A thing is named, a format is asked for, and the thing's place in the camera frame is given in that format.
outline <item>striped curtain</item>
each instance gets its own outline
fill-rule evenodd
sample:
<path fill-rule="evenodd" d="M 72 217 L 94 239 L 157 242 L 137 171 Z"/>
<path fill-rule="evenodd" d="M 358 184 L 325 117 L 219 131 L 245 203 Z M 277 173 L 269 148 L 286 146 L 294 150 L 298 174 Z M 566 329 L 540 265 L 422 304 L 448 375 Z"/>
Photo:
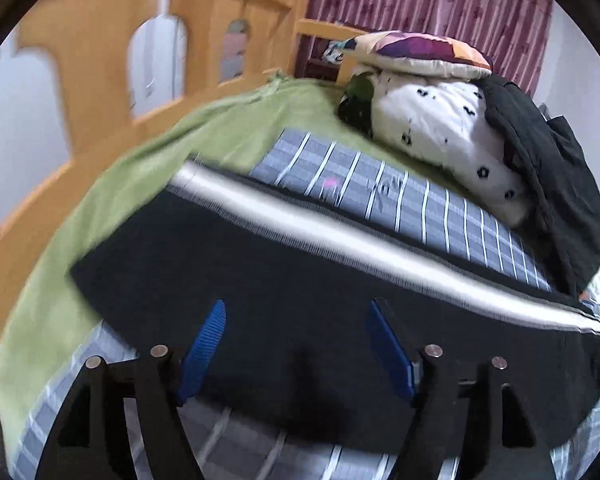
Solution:
<path fill-rule="evenodd" d="M 497 73 L 533 94 L 551 20 L 552 0 L 310 0 L 308 17 L 372 30 L 449 36 L 483 52 Z M 297 75 L 324 42 L 303 38 Z"/>

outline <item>metal screw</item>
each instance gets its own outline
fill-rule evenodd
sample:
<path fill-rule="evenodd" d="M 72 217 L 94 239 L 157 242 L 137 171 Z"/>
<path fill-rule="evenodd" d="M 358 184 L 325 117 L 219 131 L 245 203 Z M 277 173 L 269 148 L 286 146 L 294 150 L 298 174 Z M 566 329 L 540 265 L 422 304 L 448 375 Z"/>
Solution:
<path fill-rule="evenodd" d="M 93 368 L 97 368 L 98 366 L 100 366 L 101 362 L 102 362 L 102 359 L 100 359 L 97 355 L 92 355 L 84 362 L 84 364 L 87 368 L 93 369 Z"/>
<path fill-rule="evenodd" d="M 507 367 L 507 360 L 504 357 L 496 356 L 491 359 L 491 364 L 498 370 L 504 370 Z"/>
<path fill-rule="evenodd" d="M 442 355 L 442 348 L 438 345 L 427 345 L 424 347 L 424 351 L 431 357 L 440 357 Z"/>
<path fill-rule="evenodd" d="M 151 348 L 151 355 L 153 357 L 163 357 L 167 355 L 168 351 L 169 349 L 167 348 L 167 345 L 156 345 Z"/>

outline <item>plaid fabric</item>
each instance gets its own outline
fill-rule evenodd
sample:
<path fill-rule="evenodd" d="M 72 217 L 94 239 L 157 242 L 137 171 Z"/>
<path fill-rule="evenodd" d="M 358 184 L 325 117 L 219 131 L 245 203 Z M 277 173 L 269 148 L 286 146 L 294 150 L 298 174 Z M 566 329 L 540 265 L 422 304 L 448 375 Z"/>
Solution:
<path fill-rule="evenodd" d="M 338 144 L 323 142 L 307 132 L 286 129 L 251 174 L 264 182 L 330 200 L 401 233 L 419 235 L 427 244 L 438 244 L 505 273 L 509 269 L 509 275 L 519 280 L 550 288 L 519 238 L 487 213 L 433 183 Z M 589 306 L 600 314 L 595 310 L 597 306 Z M 34 480 L 53 421 L 82 364 L 91 355 L 112 363 L 133 359 L 136 352 L 103 322 L 94 328 L 71 362 L 42 391 L 32 410 L 10 465 L 16 480 Z M 150 480 L 132 399 L 125 401 L 125 411 L 138 479 Z M 284 432 L 241 418 L 229 408 L 195 399 L 190 399 L 179 413 L 191 449 L 208 480 L 384 480 L 395 462 L 395 456 L 286 438 Z M 599 450 L 600 400 L 573 438 L 552 450 L 557 479 L 577 480 Z M 447 460 L 439 480 L 453 480 L 457 468 L 457 460 Z"/>
<path fill-rule="evenodd" d="M 429 180 L 310 132 L 286 128 L 250 175 L 551 290 L 520 237 L 477 205 Z"/>

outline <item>wall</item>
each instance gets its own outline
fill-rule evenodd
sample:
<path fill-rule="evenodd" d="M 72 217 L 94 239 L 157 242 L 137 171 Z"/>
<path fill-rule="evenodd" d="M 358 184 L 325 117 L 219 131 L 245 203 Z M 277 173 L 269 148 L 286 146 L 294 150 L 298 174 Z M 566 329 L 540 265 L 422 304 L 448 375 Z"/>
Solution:
<path fill-rule="evenodd" d="M 555 2 L 534 101 L 566 117 L 600 188 L 600 56 Z"/>
<path fill-rule="evenodd" d="M 129 47 L 133 116 L 182 95 L 186 32 L 158 0 L 157 17 L 144 23 Z M 70 158 L 53 61 L 37 50 L 16 52 L 17 29 L 0 48 L 0 224 L 46 176 Z M 221 67 L 241 72 L 242 57 Z"/>

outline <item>maroon curtain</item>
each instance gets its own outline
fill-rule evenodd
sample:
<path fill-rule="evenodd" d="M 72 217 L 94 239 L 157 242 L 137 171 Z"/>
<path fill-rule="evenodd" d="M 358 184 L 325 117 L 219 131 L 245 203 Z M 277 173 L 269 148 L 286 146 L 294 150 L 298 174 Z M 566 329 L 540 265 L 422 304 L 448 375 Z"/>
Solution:
<path fill-rule="evenodd" d="M 308 18 L 373 30 L 428 32 L 465 41 L 486 54 L 494 70 L 533 94 L 551 20 L 552 0 L 310 0 Z M 304 39 L 298 72 L 320 57 Z"/>

